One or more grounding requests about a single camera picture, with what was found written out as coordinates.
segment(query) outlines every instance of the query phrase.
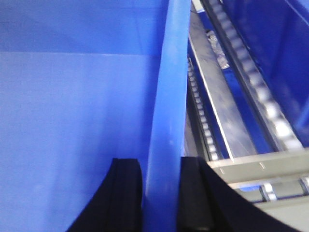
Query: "roller conveyor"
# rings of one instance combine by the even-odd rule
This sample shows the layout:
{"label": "roller conveyor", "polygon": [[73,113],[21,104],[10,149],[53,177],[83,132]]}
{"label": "roller conveyor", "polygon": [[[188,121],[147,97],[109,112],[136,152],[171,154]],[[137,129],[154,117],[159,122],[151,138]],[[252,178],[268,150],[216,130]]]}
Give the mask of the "roller conveyor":
{"label": "roller conveyor", "polygon": [[[292,206],[297,201],[307,201],[306,145],[301,143],[299,131],[285,116],[282,102],[275,100],[260,64],[225,12],[226,7],[224,1],[202,0],[193,1],[191,10],[189,59],[192,62],[188,72],[191,95],[188,97],[193,99],[195,111],[188,110],[189,114],[198,115],[197,130],[209,137],[201,137],[207,152],[200,150],[199,155],[209,160],[217,174],[248,201],[285,223],[307,231],[304,221],[293,216],[297,206]],[[233,82],[240,86],[246,106],[239,104]],[[263,139],[253,138],[254,132],[259,130],[248,126],[246,110],[242,109],[245,107],[254,115],[252,124],[258,125]],[[257,148],[261,140],[270,147],[268,152],[275,152],[263,155],[265,152]],[[212,146],[215,153],[209,150]],[[289,205],[293,210],[282,216],[280,209],[271,210],[272,204],[280,208],[276,202]]]}

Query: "blue bin wall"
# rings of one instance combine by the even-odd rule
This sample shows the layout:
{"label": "blue bin wall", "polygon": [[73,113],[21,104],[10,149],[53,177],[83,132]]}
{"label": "blue bin wall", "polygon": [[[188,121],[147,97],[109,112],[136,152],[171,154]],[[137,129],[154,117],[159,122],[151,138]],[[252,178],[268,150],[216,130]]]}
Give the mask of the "blue bin wall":
{"label": "blue bin wall", "polygon": [[[163,161],[174,168],[153,194],[164,192],[176,212],[189,18],[182,13],[189,6],[188,0],[0,0],[0,231],[64,231],[114,157],[138,158],[146,185],[148,164],[161,166],[148,161],[156,127],[175,141]],[[166,21],[173,26],[166,29]],[[172,30],[179,22],[182,29]],[[175,93],[168,105],[164,97],[156,101],[158,79]],[[157,115],[171,108],[166,120],[176,130],[153,124],[155,105]],[[168,151],[170,144],[156,146]],[[157,213],[166,210],[151,198]],[[155,221],[147,211],[146,224]],[[175,218],[165,215],[164,226],[175,226]]]}
{"label": "blue bin wall", "polygon": [[309,146],[309,4],[302,0],[224,0],[274,97]]}
{"label": "blue bin wall", "polygon": [[0,51],[160,55],[167,0],[0,0]]}

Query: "silver metal bar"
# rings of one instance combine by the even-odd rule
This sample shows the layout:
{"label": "silver metal bar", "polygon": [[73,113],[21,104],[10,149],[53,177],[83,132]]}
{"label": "silver metal bar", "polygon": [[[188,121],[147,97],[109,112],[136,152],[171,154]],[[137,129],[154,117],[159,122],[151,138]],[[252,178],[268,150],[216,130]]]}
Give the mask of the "silver metal bar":
{"label": "silver metal bar", "polygon": [[302,177],[299,183],[304,191],[304,194],[309,195],[309,176]]}
{"label": "silver metal bar", "polygon": [[274,193],[274,189],[270,183],[264,183],[260,187],[261,194],[266,202],[276,201],[277,196]]}
{"label": "silver metal bar", "polygon": [[191,12],[189,42],[230,158],[256,154],[196,12]]}
{"label": "silver metal bar", "polygon": [[309,149],[209,161],[207,164],[233,188],[283,176],[299,179],[309,173]]}
{"label": "silver metal bar", "polygon": [[277,151],[303,148],[228,15],[224,12],[222,4],[219,0],[205,0],[204,3],[217,35],[227,54],[230,55],[235,71],[238,72],[241,83],[274,148]]}

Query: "metal rail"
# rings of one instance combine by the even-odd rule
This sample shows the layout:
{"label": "metal rail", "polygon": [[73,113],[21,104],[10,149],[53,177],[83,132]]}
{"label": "metal rail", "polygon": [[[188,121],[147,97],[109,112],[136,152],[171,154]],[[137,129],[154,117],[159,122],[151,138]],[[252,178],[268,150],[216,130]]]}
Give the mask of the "metal rail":
{"label": "metal rail", "polygon": [[275,150],[303,148],[220,1],[203,0],[203,3],[226,51],[225,54],[229,56],[234,71],[249,96]]}
{"label": "metal rail", "polygon": [[227,152],[231,159],[255,155],[254,144],[244,126],[203,24],[194,7],[192,8],[189,42]]}

